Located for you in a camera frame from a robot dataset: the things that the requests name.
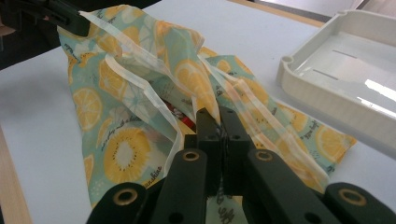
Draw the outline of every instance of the white tray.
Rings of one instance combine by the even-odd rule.
[[[281,59],[277,82],[291,97],[390,147],[385,153],[396,158],[395,18],[339,12]]]

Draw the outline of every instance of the white plastic tray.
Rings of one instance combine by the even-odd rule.
[[[293,98],[390,147],[396,158],[396,19],[338,13],[281,59],[277,82]]]

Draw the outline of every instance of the plastic bag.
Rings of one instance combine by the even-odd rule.
[[[92,205],[121,182],[146,188],[166,176],[183,135],[203,107],[217,123],[219,105],[235,110],[257,148],[277,152],[305,184],[323,191],[328,173],[356,140],[276,103],[234,56],[203,49],[203,37],[118,6],[81,12],[87,37],[59,28],[69,84],[82,130]],[[246,222],[239,198],[208,200],[207,223]]]

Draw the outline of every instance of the white table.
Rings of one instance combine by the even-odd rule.
[[[276,99],[328,124],[276,85],[282,56],[318,28],[225,0],[162,0],[145,11],[190,27],[219,54],[237,55]],[[34,223],[84,223],[91,212],[81,138],[59,48],[0,72],[0,125]],[[331,176],[370,191],[396,211],[396,161],[359,142]]]

